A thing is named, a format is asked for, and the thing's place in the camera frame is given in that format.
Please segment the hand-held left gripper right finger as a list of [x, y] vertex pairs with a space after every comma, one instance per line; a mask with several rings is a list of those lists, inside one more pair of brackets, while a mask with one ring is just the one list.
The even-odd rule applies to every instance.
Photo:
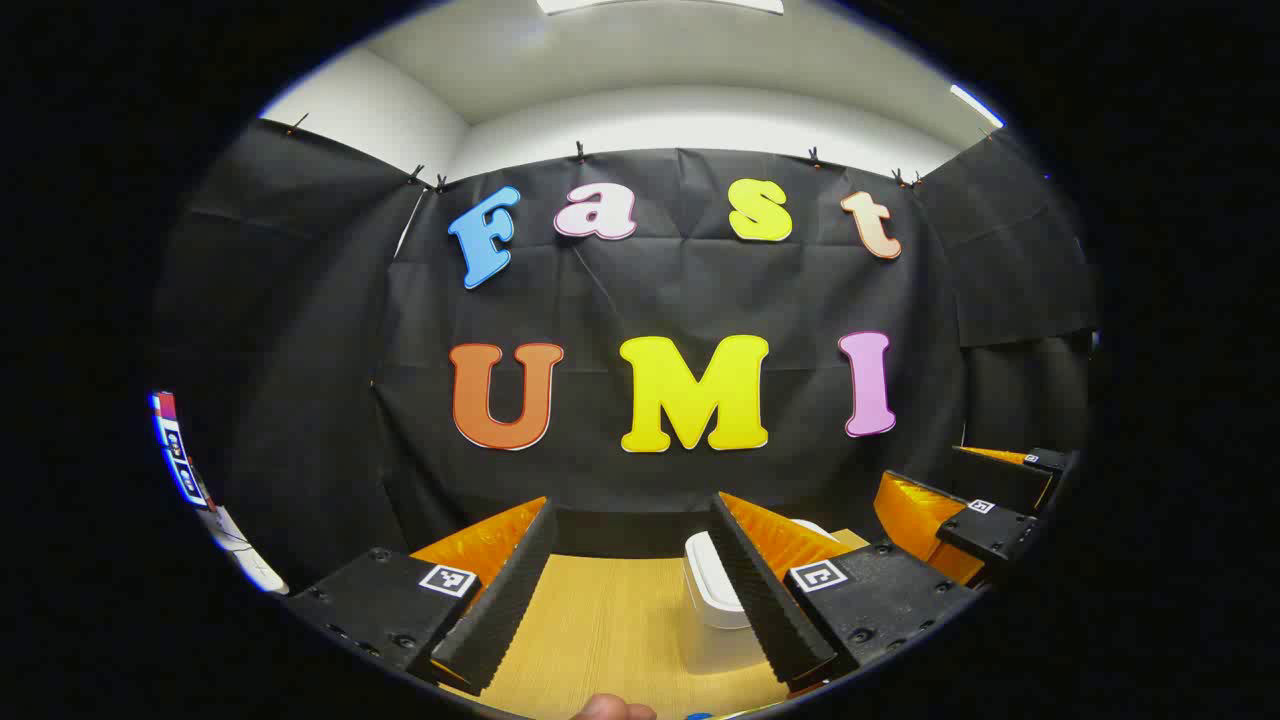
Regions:
[[708, 530], [776, 678], [799, 694], [867, 673], [979, 598], [890, 541], [851, 550], [726, 492]]

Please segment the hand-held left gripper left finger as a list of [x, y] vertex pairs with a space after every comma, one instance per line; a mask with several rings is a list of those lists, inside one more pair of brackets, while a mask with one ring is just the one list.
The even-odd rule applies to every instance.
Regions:
[[536, 497], [412, 553], [372, 547], [285, 600], [302, 623], [420, 680], [480, 694], [557, 539]]

